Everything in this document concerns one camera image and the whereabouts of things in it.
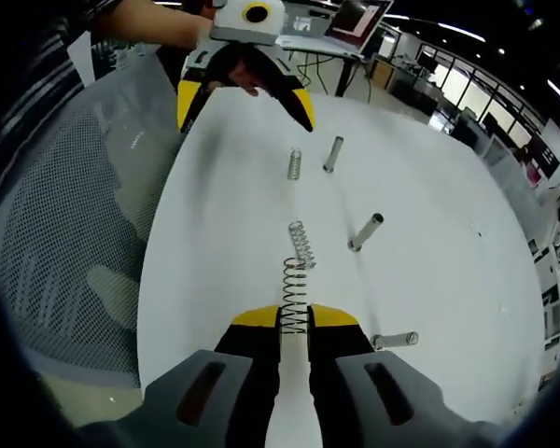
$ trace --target metal spring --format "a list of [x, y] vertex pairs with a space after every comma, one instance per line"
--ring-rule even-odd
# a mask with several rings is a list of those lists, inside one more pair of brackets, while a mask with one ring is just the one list
[[297, 180], [301, 175], [301, 152], [293, 149], [290, 153], [290, 164], [288, 165], [288, 179]]
[[307, 286], [305, 279], [305, 263], [300, 259], [284, 260], [284, 292], [282, 300], [284, 304], [280, 307], [281, 332], [285, 334], [303, 334], [307, 332], [307, 302], [301, 298], [306, 295], [304, 288]]
[[305, 268], [312, 269], [317, 264], [315, 262], [314, 253], [309, 245], [305, 228], [300, 221], [294, 221], [288, 225], [288, 232], [290, 239], [295, 246], [297, 252], [297, 259], [304, 261]]

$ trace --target chair backrest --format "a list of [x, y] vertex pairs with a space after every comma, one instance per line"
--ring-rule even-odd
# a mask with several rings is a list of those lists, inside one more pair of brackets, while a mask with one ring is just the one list
[[137, 386], [146, 241], [182, 142], [155, 54], [73, 98], [0, 195], [0, 295], [39, 371]]

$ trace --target window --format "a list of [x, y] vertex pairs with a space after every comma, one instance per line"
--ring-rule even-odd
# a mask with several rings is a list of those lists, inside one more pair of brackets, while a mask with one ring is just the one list
[[477, 119], [482, 115], [487, 103], [489, 103], [490, 93], [484, 91], [478, 84], [471, 81], [469, 88], [460, 100], [458, 108], [460, 110], [465, 110], [468, 107], [475, 113]]
[[518, 147], [523, 147], [531, 140], [529, 131], [518, 121], [514, 123], [508, 135]]
[[514, 96], [512, 93], [510, 93], [502, 86], [499, 86], [497, 88], [497, 94], [500, 97], [500, 99], [503, 100], [502, 101], [503, 104], [509, 103], [514, 110], [521, 110], [523, 104], [519, 101], [519, 99], [516, 96]]
[[496, 100], [496, 98], [494, 98], [487, 107], [485, 114], [488, 113], [494, 116], [498, 126], [504, 131], [507, 131], [514, 122], [514, 117]]
[[378, 54], [387, 59], [390, 59], [392, 57], [392, 53], [394, 52], [396, 41], [397, 41], [397, 36], [392, 35], [390, 33], [386, 33], [382, 37], [382, 45], [380, 45]]
[[433, 47], [429, 47], [427, 45], [424, 45], [421, 50], [430, 57], [434, 57], [436, 55], [436, 49], [434, 49]]
[[484, 72], [477, 70], [473, 80], [481, 87], [481, 89], [491, 96], [497, 89], [497, 83], [486, 75]]
[[456, 105], [462, 97], [465, 88], [469, 84], [469, 77], [472, 70], [472, 67], [467, 63], [455, 60], [455, 65], [441, 89], [446, 99], [452, 104]]
[[438, 66], [436, 67], [436, 71], [429, 76], [429, 81], [435, 83], [436, 86], [441, 88], [446, 80], [446, 77], [448, 77], [448, 71], [450, 70], [452, 60], [452, 56], [437, 52], [436, 61], [438, 62]]
[[543, 123], [527, 107], [524, 107], [523, 110], [521, 110], [521, 115], [523, 116], [524, 119], [526, 119], [530, 123], [529, 126], [535, 128], [534, 129], [535, 132], [540, 133], [541, 131], [543, 131], [544, 128]]

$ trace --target desk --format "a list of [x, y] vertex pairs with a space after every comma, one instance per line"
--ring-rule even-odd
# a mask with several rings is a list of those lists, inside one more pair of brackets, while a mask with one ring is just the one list
[[[193, 125], [147, 245], [142, 389], [213, 349], [241, 312], [280, 303], [283, 261], [294, 254], [287, 226], [300, 219], [317, 260], [308, 300], [345, 310], [368, 336], [417, 331], [417, 345], [394, 352], [455, 412], [500, 422], [537, 390], [543, 352], [539, 281], [506, 199], [449, 136], [363, 103], [312, 98], [312, 133], [268, 95], [230, 88]], [[336, 134], [344, 144], [328, 175]], [[292, 147], [302, 150], [298, 181], [287, 180]], [[383, 226], [351, 252], [348, 235], [373, 212]]]
[[348, 81], [355, 63], [363, 61], [363, 55], [341, 47], [338, 44], [319, 37], [309, 37], [305, 35], [280, 35], [276, 39], [282, 49], [287, 51], [298, 51], [301, 53], [323, 54], [333, 56], [343, 60], [343, 70], [336, 86], [336, 96], [344, 96], [348, 87]]

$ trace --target metal cylinder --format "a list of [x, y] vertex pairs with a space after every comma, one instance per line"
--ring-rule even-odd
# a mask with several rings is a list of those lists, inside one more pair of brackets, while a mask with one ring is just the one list
[[290, 153], [290, 163], [288, 164], [288, 179], [297, 180], [301, 176], [301, 152], [293, 149]]
[[351, 238], [348, 241], [348, 248], [351, 249], [353, 252], [358, 252], [361, 250], [363, 243], [365, 243], [370, 236], [377, 230], [378, 227], [384, 222], [384, 217], [379, 213], [374, 213], [371, 219], [365, 227], [361, 229], [358, 235], [355, 238]]
[[332, 145], [332, 151], [329, 153], [326, 163], [324, 163], [324, 171], [326, 173], [334, 172], [334, 164], [336, 164], [336, 159], [338, 159], [338, 153], [343, 148], [344, 139], [342, 137], [336, 137], [334, 139], [334, 145]]
[[415, 345], [419, 341], [419, 334], [416, 331], [408, 333], [393, 334], [391, 336], [382, 336], [381, 334], [374, 334], [371, 336], [370, 343], [374, 350], [381, 350], [383, 348], [391, 347], [406, 347], [408, 345]]

